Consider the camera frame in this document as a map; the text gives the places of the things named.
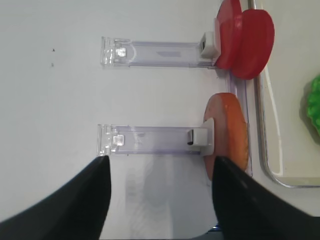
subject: white table surface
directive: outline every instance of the white table surface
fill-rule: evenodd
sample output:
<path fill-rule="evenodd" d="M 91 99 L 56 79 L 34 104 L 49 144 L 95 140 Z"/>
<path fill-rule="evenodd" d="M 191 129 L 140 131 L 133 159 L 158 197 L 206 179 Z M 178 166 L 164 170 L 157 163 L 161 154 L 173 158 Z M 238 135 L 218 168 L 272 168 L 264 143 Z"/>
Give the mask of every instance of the white table surface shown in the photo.
<path fill-rule="evenodd" d="M 97 124 L 198 126 L 212 70 L 102 70 L 101 36 L 196 42 L 220 1 L 2 0 L 0 221 L 48 196 L 96 155 Z M 253 177 L 320 216 L 319 190 L 287 189 L 261 170 L 253 82 L 248 82 Z M 216 223 L 200 158 L 111 158 L 112 198 L 102 239 L 191 238 Z"/>

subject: green plastic toy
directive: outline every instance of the green plastic toy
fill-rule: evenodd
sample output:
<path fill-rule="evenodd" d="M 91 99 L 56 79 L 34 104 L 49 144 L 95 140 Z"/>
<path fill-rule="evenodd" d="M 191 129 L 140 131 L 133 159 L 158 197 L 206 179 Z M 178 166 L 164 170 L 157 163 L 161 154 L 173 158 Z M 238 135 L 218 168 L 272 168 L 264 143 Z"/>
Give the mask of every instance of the green plastic toy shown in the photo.
<path fill-rule="evenodd" d="M 307 98 L 306 115 L 320 136 L 320 75 L 311 84 L 311 92 Z"/>

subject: white plastic tab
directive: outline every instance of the white plastic tab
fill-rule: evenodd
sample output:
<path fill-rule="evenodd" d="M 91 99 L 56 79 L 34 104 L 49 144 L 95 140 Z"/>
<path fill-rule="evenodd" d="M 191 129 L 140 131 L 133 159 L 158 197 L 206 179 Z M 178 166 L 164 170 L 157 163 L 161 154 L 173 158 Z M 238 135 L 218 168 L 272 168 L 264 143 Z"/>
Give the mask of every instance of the white plastic tab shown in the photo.
<path fill-rule="evenodd" d="M 188 145 L 193 147 L 206 147 L 208 145 L 208 129 L 193 128 L 188 132 Z"/>
<path fill-rule="evenodd" d="M 214 31 L 206 31 L 200 41 L 200 55 L 203 59 L 217 59 L 221 54 L 219 22 L 214 20 Z"/>

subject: transparent plastic bracket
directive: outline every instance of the transparent plastic bracket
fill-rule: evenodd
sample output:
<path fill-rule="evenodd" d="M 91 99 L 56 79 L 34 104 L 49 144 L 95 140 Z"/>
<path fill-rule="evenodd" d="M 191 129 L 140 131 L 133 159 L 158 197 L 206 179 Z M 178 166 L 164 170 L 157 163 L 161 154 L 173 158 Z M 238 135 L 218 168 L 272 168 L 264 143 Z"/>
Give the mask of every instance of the transparent plastic bracket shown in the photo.
<path fill-rule="evenodd" d="M 147 127 L 99 124 L 97 155 L 211 155 L 214 120 L 201 127 Z"/>
<path fill-rule="evenodd" d="M 104 67 L 189 67 L 213 68 L 220 56 L 218 20 L 214 30 L 199 42 L 132 41 L 102 37 L 101 64 Z"/>

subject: red plastic lid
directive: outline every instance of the red plastic lid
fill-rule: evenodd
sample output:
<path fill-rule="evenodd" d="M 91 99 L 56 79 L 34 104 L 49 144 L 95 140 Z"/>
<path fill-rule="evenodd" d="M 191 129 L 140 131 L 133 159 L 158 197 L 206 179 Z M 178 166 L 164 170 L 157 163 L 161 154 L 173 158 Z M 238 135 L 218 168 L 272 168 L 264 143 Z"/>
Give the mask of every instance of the red plastic lid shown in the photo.
<path fill-rule="evenodd" d="M 220 25 L 221 55 L 215 65 L 220 69 L 230 69 L 236 59 L 242 36 L 242 10 L 239 0 L 224 0 L 216 19 Z"/>
<path fill-rule="evenodd" d="M 275 41 L 275 27 L 265 10 L 248 9 L 242 13 L 242 41 L 231 72 L 250 80 L 266 66 Z"/>

